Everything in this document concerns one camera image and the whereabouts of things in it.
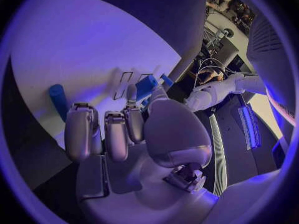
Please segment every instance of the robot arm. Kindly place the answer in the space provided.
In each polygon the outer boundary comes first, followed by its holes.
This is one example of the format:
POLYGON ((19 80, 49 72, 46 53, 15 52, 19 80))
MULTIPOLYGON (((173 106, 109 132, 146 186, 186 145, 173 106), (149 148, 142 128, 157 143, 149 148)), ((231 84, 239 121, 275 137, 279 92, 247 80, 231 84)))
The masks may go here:
POLYGON ((243 74, 236 73, 224 81, 215 81, 196 87, 186 99, 185 104, 193 112, 205 110, 222 102, 228 94, 241 94, 245 91, 266 94, 260 77, 245 77, 243 74))

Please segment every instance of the white surface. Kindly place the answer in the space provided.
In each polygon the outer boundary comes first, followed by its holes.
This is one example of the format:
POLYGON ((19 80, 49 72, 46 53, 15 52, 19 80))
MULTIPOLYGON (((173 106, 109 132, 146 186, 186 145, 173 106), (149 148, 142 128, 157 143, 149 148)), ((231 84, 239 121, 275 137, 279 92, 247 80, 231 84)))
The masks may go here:
POLYGON ((111 4, 45 0, 23 21, 11 60, 26 105, 64 148, 64 123, 48 96, 51 85, 63 85, 69 104, 94 105, 104 135, 104 112, 119 111, 125 104, 111 98, 120 89, 122 72, 134 72, 130 83, 141 73, 159 78, 170 73, 180 56, 150 28, 111 4))
MULTIPOLYGON (((229 39, 235 45, 235 47, 239 49, 238 55, 248 66, 248 68, 252 72, 254 72, 254 68, 246 56, 248 37, 242 31, 240 31, 239 28, 233 22, 231 22, 228 18, 219 13, 210 14, 207 20, 219 29, 223 30, 225 28, 229 28, 234 31, 234 36, 232 38, 227 39, 229 39)), ((205 26, 214 33, 216 33, 217 29, 208 22, 205 23, 205 26)))
POLYGON ((268 97, 265 95, 255 94, 249 101, 255 113, 269 126, 269 129, 276 135, 277 139, 281 139, 283 134, 272 113, 268 97))

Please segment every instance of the vent grille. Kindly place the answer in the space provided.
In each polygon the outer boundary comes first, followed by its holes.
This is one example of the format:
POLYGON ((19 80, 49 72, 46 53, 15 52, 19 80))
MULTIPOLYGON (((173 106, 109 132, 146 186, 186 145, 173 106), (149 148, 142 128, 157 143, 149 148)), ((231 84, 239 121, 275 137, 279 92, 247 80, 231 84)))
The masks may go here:
POLYGON ((255 52, 280 50, 283 46, 267 20, 262 21, 253 34, 252 49, 255 52))

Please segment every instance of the robotic arm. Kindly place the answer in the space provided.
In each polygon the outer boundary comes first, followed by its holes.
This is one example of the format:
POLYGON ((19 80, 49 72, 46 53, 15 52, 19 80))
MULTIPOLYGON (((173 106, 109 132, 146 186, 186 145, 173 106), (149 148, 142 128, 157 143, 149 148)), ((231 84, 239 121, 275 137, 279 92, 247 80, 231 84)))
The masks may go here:
POLYGON ((245 77, 241 73, 236 73, 224 81, 196 87, 185 104, 193 112, 201 111, 222 102, 228 94, 241 94, 245 91, 266 95, 266 88, 259 76, 245 77))

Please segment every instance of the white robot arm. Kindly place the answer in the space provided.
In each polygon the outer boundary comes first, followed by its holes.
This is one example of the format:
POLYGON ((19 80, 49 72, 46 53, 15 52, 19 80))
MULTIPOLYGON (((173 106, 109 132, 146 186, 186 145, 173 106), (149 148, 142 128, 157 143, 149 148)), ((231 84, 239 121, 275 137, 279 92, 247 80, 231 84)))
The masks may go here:
POLYGON ((241 73, 236 73, 224 81, 196 87, 185 104, 193 112, 201 111, 222 102, 228 94, 241 94, 245 91, 266 94, 266 88, 259 76, 245 77, 241 73))

